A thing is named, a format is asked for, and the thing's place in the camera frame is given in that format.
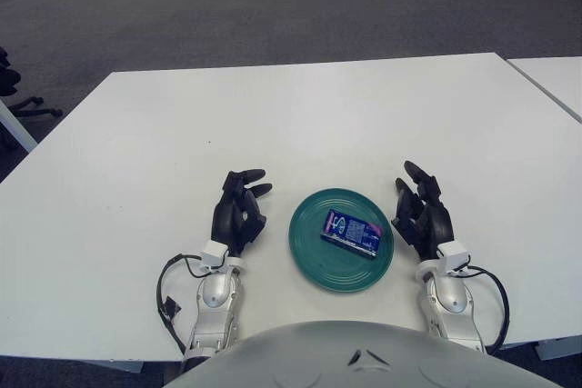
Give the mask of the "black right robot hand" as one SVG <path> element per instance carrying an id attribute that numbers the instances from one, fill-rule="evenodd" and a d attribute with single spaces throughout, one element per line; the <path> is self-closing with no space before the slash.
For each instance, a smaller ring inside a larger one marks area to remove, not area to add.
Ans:
<path id="1" fill-rule="evenodd" d="M 437 247 L 454 240 L 449 212 L 440 201 L 440 187 L 434 176 L 413 162 L 405 161 L 404 168 L 416 191 L 401 178 L 395 180 L 398 199 L 391 223 L 421 261 L 437 259 Z"/>

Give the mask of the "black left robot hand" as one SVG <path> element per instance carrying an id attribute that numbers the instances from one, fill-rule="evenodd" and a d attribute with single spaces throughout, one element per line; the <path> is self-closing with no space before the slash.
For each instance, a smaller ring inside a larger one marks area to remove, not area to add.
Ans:
<path id="1" fill-rule="evenodd" d="M 250 186 L 265 175 L 264 169 L 230 171 L 224 181 L 223 193 L 213 214 L 211 240 L 225 244 L 230 256 L 240 257 L 245 246 L 254 242 L 266 226 L 257 198 L 269 193 L 273 185 Z"/>

